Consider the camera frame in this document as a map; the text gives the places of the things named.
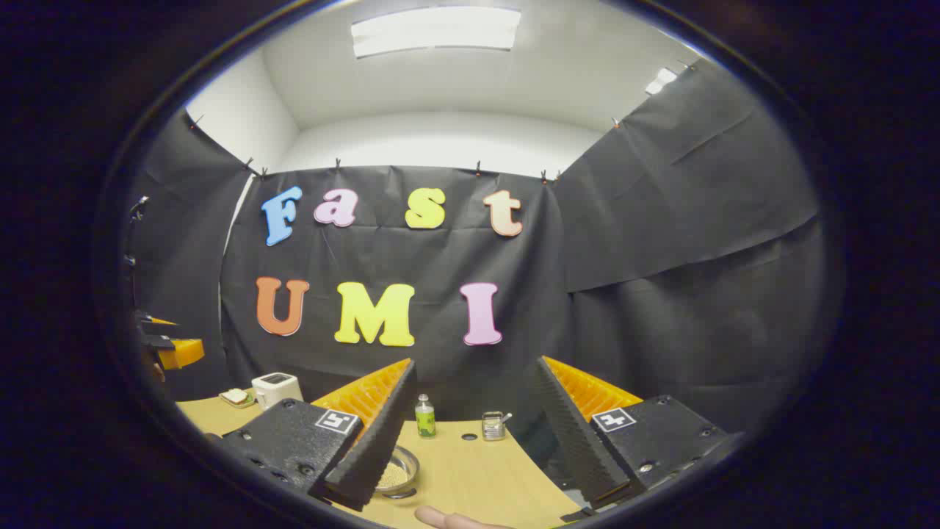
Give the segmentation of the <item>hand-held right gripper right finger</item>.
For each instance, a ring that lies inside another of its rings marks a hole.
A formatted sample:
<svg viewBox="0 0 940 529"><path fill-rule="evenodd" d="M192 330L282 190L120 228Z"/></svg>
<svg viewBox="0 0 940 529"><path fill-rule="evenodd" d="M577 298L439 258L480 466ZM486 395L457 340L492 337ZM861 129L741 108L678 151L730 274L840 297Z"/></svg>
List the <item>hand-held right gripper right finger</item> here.
<svg viewBox="0 0 940 529"><path fill-rule="evenodd" d="M549 357L532 388L591 508L621 503L679 478L740 439L670 395L647 400Z"/></svg>

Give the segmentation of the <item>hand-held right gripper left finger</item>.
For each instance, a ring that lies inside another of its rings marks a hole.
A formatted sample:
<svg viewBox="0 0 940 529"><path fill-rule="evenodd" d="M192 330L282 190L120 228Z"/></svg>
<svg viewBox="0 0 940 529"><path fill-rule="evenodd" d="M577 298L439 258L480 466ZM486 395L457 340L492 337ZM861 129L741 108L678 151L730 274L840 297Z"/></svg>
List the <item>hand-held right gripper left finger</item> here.
<svg viewBox="0 0 940 529"><path fill-rule="evenodd" d="M209 435L265 479L360 511L372 499L416 395L412 359L312 404L284 398L228 434Z"/></svg>

